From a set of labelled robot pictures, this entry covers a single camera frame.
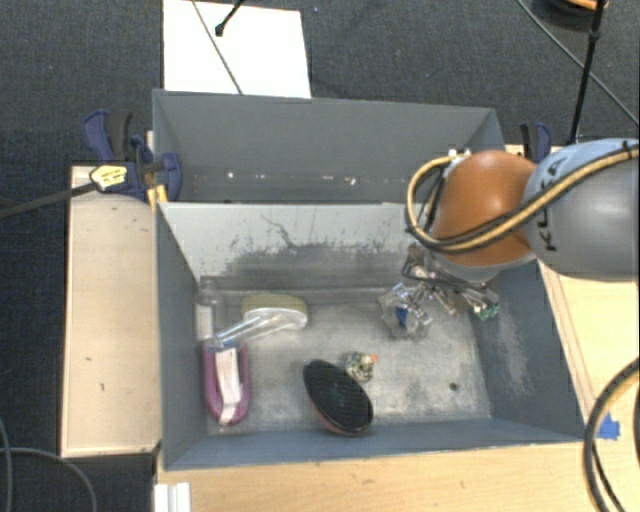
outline table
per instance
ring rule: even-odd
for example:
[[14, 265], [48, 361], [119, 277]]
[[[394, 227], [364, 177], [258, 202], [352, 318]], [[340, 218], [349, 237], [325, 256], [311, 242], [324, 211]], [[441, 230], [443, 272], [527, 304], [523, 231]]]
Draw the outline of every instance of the table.
[[[74, 169], [73, 186], [87, 171]], [[153, 451], [161, 434], [151, 211], [97, 193], [74, 199], [70, 210], [61, 453]], [[545, 268], [543, 276], [586, 415], [608, 380], [638, 356], [636, 286], [579, 281]], [[110, 328], [96, 329], [96, 319]], [[635, 389], [612, 410], [622, 438], [601, 448], [627, 510], [640, 510]], [[157, 481], [190, 482], [193, 512], [590, 509], [579, 443], [171, 473], [159, 463]]]

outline gray bin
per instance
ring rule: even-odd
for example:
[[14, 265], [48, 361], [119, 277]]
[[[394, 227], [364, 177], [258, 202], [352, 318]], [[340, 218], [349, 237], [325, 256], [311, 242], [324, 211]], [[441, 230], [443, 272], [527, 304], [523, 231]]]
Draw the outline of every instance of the gray bin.
[[[496, 281], [498, 317], [449, 317], [394, 340], [376, 297], [400, 281], [407, 179], [451, 147], [502, 147], [489, 109], [154, 93], [158, 153], [176, 150], [185, 187], [157, 216], [167, 470], [367, 458], [579, 441], [584, 424], [535, 263]], [[217, 276], [239, 320], [247, 294], [303, 298], [309, 325], [250, 343], [252, 403], [221, 428], [202, 396], [193, 296]], [[315, 419], [306, 360], [375, 352], [364, 387], [376, 413], [358, 438]]]

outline bin floor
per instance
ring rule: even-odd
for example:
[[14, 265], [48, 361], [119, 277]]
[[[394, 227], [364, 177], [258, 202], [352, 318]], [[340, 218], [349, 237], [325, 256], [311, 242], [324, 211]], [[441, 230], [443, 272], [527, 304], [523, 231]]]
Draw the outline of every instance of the bin floor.
[[[209, 418], [209, 433], [322, 428], [304, 388], [303, 365], [309, 359], [324, 359], [343, 366], [354, 351], [378, 356], [373, 379], [363, 384], [373, 403], [374, 425], [489, 417], [468, 313], [451, 317], [438, 303], [427, 302], [433, 322], [426, 335], [417, 340], [393, 338], [376, 301], [387, 290], [288, 292], [307, 302], [309, 323], [302, 331], [248, 342], [249, 413], [232, 427], [220, 427]], [[239, 309], [230, 307], [229, 313], [238, 320]]]

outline gray carpet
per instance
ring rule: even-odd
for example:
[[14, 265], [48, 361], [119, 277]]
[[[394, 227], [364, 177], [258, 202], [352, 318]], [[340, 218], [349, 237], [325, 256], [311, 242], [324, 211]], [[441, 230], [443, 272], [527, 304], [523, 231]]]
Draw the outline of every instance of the gray carpet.
[[[588, 20], [525, 0], [582, 60]], [[493, 107], [504, 137], [523, 121], [566, 140], [580, 70], [514, 0], [249, 1], [298, 9], [312, 94]], [[640, 4], [613, 0], [594, 72], [638, 116]], [[233, 21], [227, 30], [233, 29]], [[26, 201], [66, 187], [70, 165], [93, 155], [82, 118], [134, 112], [151, 126], [162, 80], [161, 0], [24, 0], [0, 5], [0, 196]], [[581, 132], [638, 136], [590, 85]], [[15, 446], [58, 446], [65, 286], [65, 206], [0, 221], [0, 416]], [[79, 484], [40, 460], [16, 462], [15, 511], [89, 510]], [[150, 507], [148, 456], [83, 461], [101, 511]], [[4, 468], [0, 463], [0, 482]], [[0, 483], [0, 507], [5, 499]]]

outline black wire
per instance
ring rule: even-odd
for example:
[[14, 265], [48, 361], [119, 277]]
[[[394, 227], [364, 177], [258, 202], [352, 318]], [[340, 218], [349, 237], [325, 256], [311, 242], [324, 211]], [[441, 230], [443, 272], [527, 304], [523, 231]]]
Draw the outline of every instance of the black wire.
[[589, 421], [584, 434], [584, 445], [582, 447], [582, 462], [584, 465], [584, 471], [587, 477], [587, 485], [589, 493], [593, 499], [594, 504], [598, 507], [600, 512], [610, 512], [607, 507], [602, 493], [598, 487], [598, 480], [593, 468], [594, 463], [594, 445], [596, 434], [598, 432], [600, 416], [609, 407], [609, 402], [615, 393], [620, 389], [633, 375], [638, 372], [639, 360], [636, 359], [632, 363], [625, 366], [618, 374], [607, 384], [598, 399], [596, 400], [591, 414], [589, 415]]
[[584, 68], [582, 70], [582, 79], [580, 80], [580, 89], [578, 90], [578, 99], [576, 100], [576, 108], [573, 114], [573, 123], [567, 144], [575, 144], [577, 141], [578, 127], [580, 126], [580, 117], [582, 116], [582, 107], [584, 98], [587, 94], [587, 85], [589, 83], [589, 73], [591, 73], [591, 65], [593, 64], [593, 56], [596, 52], [596, 43], [600, 39], [600, 23], [602, 22], [602, 14], [604, 12], [604, 4], [607, 0], [597, 0], [596, 11], [593, 15], [593, 23], [589, 30], [589, 47], [587, 56], [584, 60]]
[[245, 0], [237, 0], [235, 5], [233, 6], [233, 8], [231, 9], [231, 12], [229, 12], [229, 14], [227, 14], [227, 16], [224, 18], [224, 20], [222, 20], [222, 23], [220, 23], [219, 25], [216, 26], [216, 35], [218, 37], [222, 37], [222, 34], [224, 33], [224, 29], [227, 26], [227, 23], [229, 23], [229, 20], [231, 18], [233, 18], [234, 14], [236, 13], [236, 11], [238, 9], [240, 9], [240, 6], [245, 2]]
[[592, 451], [593, 451], [593, 460], [596, 463], [596, 470], [598, 471], [598, 476], [600, 477], [600, 481], [602, 482], [602, 486], [604, 487], [604, 490], [607, 492], [607, 495], [609, 496], [609, 498], [611, 498], [611, 501], [618, 509], [618, 512], [626, 512], [626, 510], [620, 503], [618, 496], [616, 496], [616, 493], [613, 492], [613, 488], [611, 487], [611, 482], [609, 482], [609, 479], [607, 478], [604, 468], [602, 467], [602, 463], [600, 462], [600, 455], [598, 454], [598, 448], [595, 442], [592, 445]]
[[[545, 27], [542, 22], [536, 17], [531, 9], [529, 9], [522, 0], [515, 0], [520, 7], [527, 13], [529, 18], [533, 20], [533, 22], [542, 30], [549, 39], [551, 39], [580, 69], [584, 70], [584, 64], [576, 57], [571, 51], [564, 46], [556, 36], [554, 36], [547, 27]], [[611, 90], [600, 80], [597, 76], [595, 76], [592, 72], [589, 72], [589, 77], [602, 89], [609, 98], [611, 98], [618, 107], [626, 114], [626, 116], [631, 119], [631, 121], [638, 127], [640, 127], [640, 123], [638, 122], [638, 118], [633, 115], [633, 113], [618, 99], [618, 97], [611, 92]]]
[[213, 49], [218, 54], [218, 57], [220, 57], [220, 60], [222, 61], [222, 65], [224, 66], [224, 69], [226, 70], [227, 74], [229, 75], [229, 78], [231, 78], [231, 81], [233, 82], [233, 85], [235, 86], [236, 90], [238, 91], [238, 94], [240, 96], [242, 96], [244, 93], [242, 92], [242, 89], [240, 89], [240, 85], [238, 84], [238, 81], [236, 80], [236, 77], [233, 76], [233, 73], [231, 72], [231, 68], [229, 67], [229, 64], [227, 64], [227, 61], [225, 60], [224, 56], [222, 55], [222, 52], [220, 51], [220, 48], [218, 48], [218, 45], [216, 44], [216, 40], [214, 39], [213, 35], [211, 34], [211, 31], [209, 30], [209, 27], [207, 27], [207, 23], [204, 21], [204, 18], [202, 17], [202, 14], [200, 14], [200, 9], [198, 9], [198, 4], [196, 4], [196, 0], [191, 0], [191, 3], [193, 4], [193, 8], [196, 10], [196, 13], [198, 14], [198, 18], [200, 18], [200, 23], [202, 24], [202, 26], [204, 27], [205, 31], [207, 32], [207, 35], [209, 36], [209, 40], [211, 41], [211, 44], [213, 45]]
[[66, 459], [63, 459], [62, 457], [58, 457], [54, 453], [45, 452], [44, 450], [37, 450], [35, 448], [11, 448], [11, 446], [9, 445], [9, 437], [7, 436], [7, 431], [4, 428], [2, 418], [0, 418], [0, 437], [2, 437], [3, 445], [3, 448], [0, 448], [0, 452], [4, 452], [5, 459], [7, 461], [7, 501], [5, 507], [6, 512], [11, 512], [11, 508], [13, 506], [13, 464], [11, 455], [31, 455], [51, 460], [56, 464], [62, 464], [73, 474], [75, 474], [84, 485], [87, 493], [89, 494], [89, 498], [91, 499], [92, 512], [98, 511], [98, 499], [96, 497], [96, 491], [93, 488], [93, 485], [91, 485], [91, 482], [89, 481], [87, 476], [78, 466]]
[[640, 464], [640, 388], [636, 393], [635, 411], [633, 415], [633, 442], [636, 445], [636, 458]]
[[20, 213], [26, 213], [31, 210], [37, 210], [38, 208], [57, 203], [59, 201], [65, 201], [71, 199], [72, 197], [77, 197], [82, 194], [86, 194], [87, 192], [92, 192], [95, 189], [95, 183], [86, 183], [79, 187], [75, 187], [69, 190], [63, 190], [61, 192], [56, 192], [55, 194], [50, 194], [45, 197], [34, 199], [33, 201], [29, 201], [28, 203], [22, 203], [16, 206], [3, 208], [2, 210], [0, 210], [0, 220], [6, 219], [7, 217], [13, 217], [14, 215], [18, 215]]
[[[417, 191], [417, 188], [422, 183], [422, 181], [424, 180], [420, 180], [420, 183], [416, 185], [416, 191]], [[420, 220], [420, 217], [422, 217], [422, 214], [424, 213], [427, 203], [434, 196], [436, 197], [435, 200], [437, 200], [440, 197], [440, 195], [442, 194], [441, 189], [443, 188], [444, 183], [445, 183], [444, 169], [440, 169], [440, 173], [436, 177], [435, 183], [429, 189], [429, 192], [427, 193], [427, 197], [425, 198], [425, 200], [422, 203], [422, 206], [420, 207], [420, 211], [418, 212], [418, 216], [416, 217], [416, 220], [418, 221]], [[430, 210], [427, 212], [427, 221], [426, 221], [427, 227], [425, 229], [429, 229], [431, 227], [431, 223], [433, 223], [433, 218], [435, 217], [435, 212], [436, 212], [435, 204], [436, 204], [435, 202], [432, 203]]]
[[[597, 158], [594, 158], [593, 160], [584, 163], [581, 168], [587, 167], [591, 164], [594, 164], [600, 160], [604, 160], [606, 158], [612, 157], [612, 156], [616, 156], [619, 155], [621, 153], [629, 153], [631, 150], [635, 150], [639, 147], [638, 144], [634, 144], [633, 146], [624, 146], [622, 149], [617, 149], [615, 151], [611, 151], [610, 153], [607, 153], [605, 155], [601, 155]], [[510, 232], [516, 231], [517, 229], [519, 229], [520, 227], [522, 227], [524, 224], [526, 224], [527, 222], [529, 222], [529, 220], [534, 217], [540, 210], [544, 209], [544, 208], [548, 208], [549, 206], [553, 205], [554, 203], [556, 203], [558, 200], [560, 200], [562, 197], [564, 197], [569, 191], [573, 190], [574, 187], [576, 187], [577, 185], [579, 185], [580, 183], [582, 183], [584, 180], [595, 176], [596, 174], [605, 171], [607, 169], [609, 169], [610, 167], [605, 167], [603, 169], [600, 169], [592, 174], [589, 174], [588, 176], [583, 177], [580, 180], [577, 180], [576, 182], [574, 182], [571, 186], [567, 187], [564, 191], [562, 191], [562, 193], [558, 194], [558, 196], [556, 196], [554, 199], [548, 201], [547, 203], [545, 203], [544, 206], [541, 206], [538, 210], [534, 211], [530, 216], [526, 217], [525, 219], [523, 219], [522, 221], [520, 221], [519, 223], [517, 223], [516, 225], [513, 226], [513, 228], [511, 229]], [[573, 173], [569, 173], [566, 174], [565, 176], [563, 176], [562, 178], [558, 179], [556, 182], [554, 182], [553, 186], [560, 186], [564, 181], [570, 179], [570, 177], [572, 176]], [[482, 224], [479, 224], [478, 226], [471, 228], [467, 231], [464, 231], [463, 233], [460, 233], [456, 236], [453, 237], [445, 237], [439, 240], [439, 242], [450, 242], [450, 243], [462, 243], [462, 242], [467, 242], [469, 240], [472, 240], [480, 235], [485, 234], [488, 231], [491, 231], [493, 228], [495, 228], [496, 226], [499, 226], [500, 224], [506, 222], [507, 220], [509, 220], [510, 218], [514, 217], [515, 215], [517, 215], [519, 212], [521, 212], [522, 210], [524, 210], [525, 208], [529, 207], [533, 202], [537, 201], [538, 198], [540, 198], [542, 195], [546, 194], [549, 191], [549, 188], [546, 188], [544, 190], [539, 191], [537, 194], [534, 194], [533, 196], [531, 196], [527, 201], [525, 201], [524, 203], [522, 203], [520, 206], [518, 206], [517, 208], [511, 210], [510, 212], [505, 213], [504, 215], [500, 215], [499, 217], [496, 217], [494, 219], [491, 219], [489, 221], [483, 222]], [[446, 247], [430, 247], [429, 243], [425, 243], [424, 240], [421, 239], [421, 237], [415, 233], [415, 229], [413, 229], [413, 226], [410, 225], [410, 222], [408, 221], [408, 214], [406, 213], [406, 209], [405, 209], [405, 218], [407, 219], [407, 229], [408, 231], [416, 238], [420, 241], [420, 243], [422, 245], [424, 245], [425, 247], [429, 248], [429, 249], [433, 249], [433, 250], [437, 250], [439, 252], [447, 252]], [[487, 242], [484, 242], [482, 244], [478, 244], [470, 249], [466, 249], [466, 250], [458, 250], [455, 251], [457, 254], [461, 254], [464, 252], [471, 252], [471, 251], [475, 251], [478, 249], [481, 249], [483, 247], [486, 247], [488, 245], [491, 245], [493, 243], [495, 243], [496, 241], [500, 240], [501, 238], [504, 238], [506, 236], [509, 235], [510, 232], [506, 232], [503, 235], [501, 235], [500, 237], [496, 237], [493, 238]]]
[[13, 462], [11, 460], [11, 446], [9, 445], [9, 436], [4, 428], [2, 418], [0, 418], [0, 437], [2, 437], [2, 446], [4, 448], [4, 458], [6, 460], [7, 467], [7, 503], [5, 510], [11, 512], [11, 506], [13, 504]]
[[438, 176], [438, 181], [434, 185], [434, 189], [430, 196], [433, 197], [433, 201], [431, 202], [431, 207], [427, 212], [427, 220], [425, 222], [424, 229], [429, 232], [433, 227], [433, 223], [436, 219], [436, 211], [438, 210], [438, 204], [440, 204], [440, 199], [442, 198], [442, 192], [444, 191], [445, 178], [444, 174], [440, 173]]

